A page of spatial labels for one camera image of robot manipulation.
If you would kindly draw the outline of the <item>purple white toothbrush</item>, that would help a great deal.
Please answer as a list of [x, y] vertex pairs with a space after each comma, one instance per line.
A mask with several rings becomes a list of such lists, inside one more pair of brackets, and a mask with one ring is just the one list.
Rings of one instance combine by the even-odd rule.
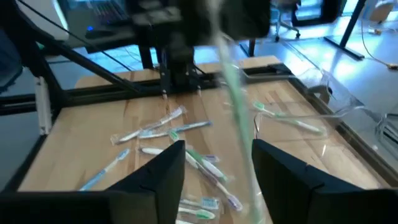
[[172, 112], [165, 115], [163, 118], [159, 119], [157, 122], [152, 124], [148, 124], [143, 128], [138, 128], [135, 131], [130, 131], [128, 133], [123, 134], [114, 134], [110, 137], [110, 141], [112, 145], [123, 144], [128, 142], [134, 138], [144, 139], [144, 138], [151, 138], [151, 137], [158, 137], [159, 134], [156, 134], [155, 131], [162, 126], [166, 125], [171, 120], [178, 118], [179, 116], [183, 115], [187, 112], [187, 109], [180, 105], [177, 109], [173, 110]]
[[233, 194], [231, 194], [227, 188], [223, 185], [223, 183], [221, 182], [221, 180], [217, 179], [216, 177], [214, 177], [210, 172], [208, 172], [205, 168], [203, 168], [201, 165], [197, 165], [195, 163], [195, 160], [193, 161], [189, 161], [188, 157], [187, 157], [187, 152], [185, 153], [185, 157], [187, 162], [193, 166], [194, 168], [196, 168], [196, 170], [198, 170], [199, 172], [202, 173], [202, 175], [204, 177], [206, 177], [208, 179], [208, 181], [213, 184], [227, 199], [229, 205], [235, 209], [237, 212], [240, 212], [243, 210], [243, 205], [242, 203], [236, 198], [236, 196], [234, 196]]

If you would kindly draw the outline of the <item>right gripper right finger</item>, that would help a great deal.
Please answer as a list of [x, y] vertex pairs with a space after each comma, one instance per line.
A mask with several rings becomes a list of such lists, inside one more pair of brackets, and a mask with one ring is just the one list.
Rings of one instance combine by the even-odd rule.
[[398, 224], [398, 189], [362, 189], [262, 139], [252, 162], [273, 224]]

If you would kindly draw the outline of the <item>black floor stand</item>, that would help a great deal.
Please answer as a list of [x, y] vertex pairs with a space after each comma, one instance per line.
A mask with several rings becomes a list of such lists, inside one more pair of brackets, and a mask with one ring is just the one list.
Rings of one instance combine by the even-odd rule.
[[361, 11], [363, 10], [365, 6], [366, 0], [358, 0], [356, 7], [351, 15], [351, 19], [348, 22], [348, 25], [345, 29], [345, 32], [339, 42], [337, 42], [334, 38], [332, 37], [324, 37], [324, 39], [331, 44], [332, 46], [336, 47], [337, 49], [342, 50], [345, 54], [349, 55], [355, 60], [363, 60], [364, 55], [356, 52], [353, 49], [347, 48], [346, 44], [348, 43], [348, 40], [351, 36], [351, 33], [356, 25], [356, 22], [359, 18], [359, 15]]

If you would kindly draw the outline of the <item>office chair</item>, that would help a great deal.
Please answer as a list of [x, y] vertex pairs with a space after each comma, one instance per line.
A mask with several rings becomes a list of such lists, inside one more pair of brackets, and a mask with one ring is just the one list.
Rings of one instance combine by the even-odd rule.
[[278, 42], [280, 39], [279, 31], [281, 27], [296, 31], [295, 38], [299, 39], [301, 36], [300, 31], [292, 24], [289, 25], [288, 23], [284, 22], [282, 20], [282, 15], [288, 12], [291, 12], [293, 15], [295, 15], [297, 7], [301, 5], [301, 0], [271, 0], [271, 5], [278, 12], [277, 21], [273, 23], [273, 25], [275, 25], [275, 41]]

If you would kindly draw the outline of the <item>white frame bracket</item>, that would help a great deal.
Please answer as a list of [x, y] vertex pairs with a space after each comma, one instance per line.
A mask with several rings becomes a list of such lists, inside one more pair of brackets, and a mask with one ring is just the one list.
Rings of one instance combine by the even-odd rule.
[[40, 134], [48, 134], [52, 128], [52, 112], [49, 90], [43, 77], [35, 78], [35, 105], [39, 119]]

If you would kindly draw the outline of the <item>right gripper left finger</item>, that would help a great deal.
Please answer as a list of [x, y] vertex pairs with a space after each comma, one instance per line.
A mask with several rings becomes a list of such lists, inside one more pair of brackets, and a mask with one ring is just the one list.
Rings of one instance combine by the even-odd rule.
[[179, 140], [104, 190], [0, 194], [0, 224], [174, 224], [185, 152]]

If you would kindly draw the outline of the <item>laptop computer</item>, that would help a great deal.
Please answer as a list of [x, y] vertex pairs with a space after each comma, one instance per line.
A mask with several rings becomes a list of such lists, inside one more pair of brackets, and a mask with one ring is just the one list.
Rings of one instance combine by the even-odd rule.
[[57, 0], [69, 31], [82, 39], [132, 37], [124, 0]]

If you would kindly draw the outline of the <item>green white toothbrush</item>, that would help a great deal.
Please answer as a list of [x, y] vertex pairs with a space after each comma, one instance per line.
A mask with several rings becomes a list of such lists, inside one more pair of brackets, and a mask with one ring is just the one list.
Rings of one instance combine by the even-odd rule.
[[214, 213], [204, 209], [193, 210], [189, 208], [179, 207], [178, 212], [194, 216], [195, 218], [200, 220], [214, 220], [216, 218], [216, 215]]
[[221, 73], [228, 87], [228, 95], [233, 105], [233, 117], [241, 143], [241, 154], [244, 162], [243, 168], [248, 178], [249, 216], [251, 218], [251, 224], [266, 224], [264, 201], [260, 195], [261, 191], [251, 159], [252, 140], [254, 136], [249, 124], [246, 97], [242, 90], [241, 70], [231, 57], [229, 40], [224, 33], [220, 31], [215, 32], [214, 42], [218, 48]]
[[186, 146], [186, 152], [189, 161], [195, 160], [195, 163], [197, 165], [201, 165], [217, 179], [221, 180], [222, 182], [228, 181], [227, 176], [222, 171], [220, 171], [219, 168], [206, 160], [201, 154], [197, 153], [191, 145]]
[[253, 101], [252, 106], [261, 115], [263, 115], [267, 118], [274, 119], [274, 120], [282, 122], [282, 123], [287, 123], [287, 124], [291, 124], [291, 125], [300, 127], [306, 131], [310, 131], [311, 133], [322, 135], [326, 131], [324, 128], [316, 127], [311, 124], [304, 123], [303, 121], [299, 121], [297, 119], [287, 118], [285, 113], [276, 113], [276, 112], [270, 111], [266, 108], [265, 104], [261, 103], [260, 101]]

